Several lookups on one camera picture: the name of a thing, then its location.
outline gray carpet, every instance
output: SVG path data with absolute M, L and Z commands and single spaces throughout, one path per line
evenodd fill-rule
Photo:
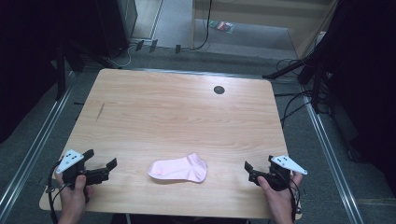
M 211 72 L 232 74 L 234 77 L 261 78 L 276 70 L 276 60 L 253 57 L 183 51 L 175 54 L 173 49 L 130 50 L 131 63 L 123 69 L 164 69 L 178 71 Z M 119 63 L 128 62 L 127 55 L 118 58 Z M 15 202 L 6 223 L 51 223 L 50 213 L 42 211 L 38 201 L 44 187 L 38 186 L 39 178 L 48 175 L 51 165 L 56 162 L 71 133 L 81 105 L 90 92 L 92 83 L 101 66 L 89 60 L 84 71 L 78 74 L 64 111 L 53 128 L 43 151 L 30 173 L 18 200 Z M 300 92 L 296 76 L 289 74 L 273 82 L 275 93 Z M 12 136 L 0 145 L 2 174 L 0 190 L 17 171 L 26 151 L 35 139 L 40 126 L 54 104 L 56 86 L 47 92 L 26 116 Z M 279 116 L 291 97 L 276 97 Z M 304 103 L 303 99 L 294 101 L 290 110 Z M 328 115 L 322 115 L 323 123 L 346 174 L 347 181 L 357 198 L 366 223 L 395 223 L 396 202 L 385 183 L 383 176 L 371 164 L 357 164 L 347 158 L 347 148 L 339 132 Z M 286 119 L 284 134 L 290 156 L 301 164 L 309 174 L 301 185 L 303 217 L 297 223 L 348 223 L 346 209 L 331 175 L 316 131 L 305 108 Z M 82 223 L 109 223 L 111 214 L 87 213 Z M 267 223 L 266 220 L 252 220 L 254 224 Z

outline sock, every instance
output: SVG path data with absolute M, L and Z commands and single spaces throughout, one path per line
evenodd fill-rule
M 168 161 L 155 161 L 148 174 L 156 179 L 185 179 L 202 182 L 206 178 L 206 162 L 192 153 L 187 157 Z

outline tabletop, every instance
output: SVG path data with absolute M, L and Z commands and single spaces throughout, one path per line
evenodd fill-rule
M 244 164 L 268 172 L 269 155 L 288 153 L 269 81 L 112 69 L 98 74 L 70 148 L 94 150 L 88 170 L 118 161 L 88 211 L 192 217 L 270 217 Z M 207 164 L 203 182 L 148 175 L 153 162 L 191 153 Z M 40 207 L 50 209 L 46 193 Z

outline floor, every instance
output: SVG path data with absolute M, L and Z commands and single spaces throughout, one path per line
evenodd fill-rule
M 193 71 L 219 76 L 262 78 L 262 75 L 271 74 L 289 63 L 288 60 L 281 60 L 296 58 L 285 29 L 246 24 L 236 24 L 231 34 L 210 28 L 208 42 L 201 51 L 175 54 L 176 45 L 190 45 L 191 1 L 163 0 L 161 7 L 156 2 L 153 11 L 158 11 L 159 8 L 160 13 L 152 15 L 157 19 L 151 20 L 144 35 L 133 39 L 133 42 L 145 39 L 146 46 L 134 51 L 133 45 L 128 52 L 115 59 L 116 63 L 129 61 L 123 69 Z M 196 45 L 203 41 L 204 25 L 204 21 L 196 21 Z M 158 39 L 158 48 L 150 53 L 149 45 L 154 39 Z M 42 151 L 33 165 L 25 167 L 24 172 L 29 176 L 24 180 L 26 184 L 16 189 L 15 194 L 20 196 L 11 202 L 15 204 L 7 211 L 8 219 L 4 223 L 50 221 L 48 212 L 37 207 L 44 188 L 36 182 L 47 175 L 50 161 L 59 159 L 82 108 L 82 105 L 75 103 L 85 101 L 100 68 L 96 63 L 87 62 L 83 73 L 71 75 L 69 86 L 72 89 L 64 99 L 63 111 L 55 116 L 58 121 L 50 126 L 52 131 L 44 136 L 44 145 L 36 144 L 35 138 L 53 107 L 56 87 L 43 96 L 10 139 L 0 145 L 0 156 L 3 158 L 1 169 L 4 171 L 0 175 L 1 190 L 7 189 L 9 182 L 21 169 L 19 164 L 23 163 L 25 154 L 28 155 L 35 147 Z M 299 92 L 302 88 L 309 88 L 309 85 L 301 87 L 296 82 L 296 76 L 288 74 L 273 81 L 273 87 L 275 93 L 285 93 Z M 289 100 L 285 97 L 276 98 L 280 117 L 283 117 L 282 112 Z M 299 99 L 292 107 L 304 104 L 304 100 L 306 99 Z M 286 120 L 284 128 L 290 156 L 305 164 L 305 169 L 309 172 L 302 186 L 304 214 L 297 223 L 396 223 L 396 200 L 381 173 L 371 164 L 350 161 L 346 143 L 332 117 L 315 115 L 309 110 L 308 106 L 295 113 Z M 82 223 L 109 223 L 110 219 L 109 214 L 87 213 Z M 267 220 L 252 220 L 252 223 L 263 224 Z

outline person's left hand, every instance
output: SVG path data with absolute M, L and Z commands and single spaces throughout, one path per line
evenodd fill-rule
M 62 180 L 62 174 L 58 175 L 55 173 L 56 180 L 60 186 L 64 184 Z M 75 189 L 71 190 L 69 187 L 64 188 L 61 191 L 62 201 L 62 214 L 58 221 L 59 224 L 63 223 L 78 223 L 85 214 L 85 194 L 87 197 L 93 195 L 93 187 L 85 186 L 86 176 L 79 175 L 76 179 Z

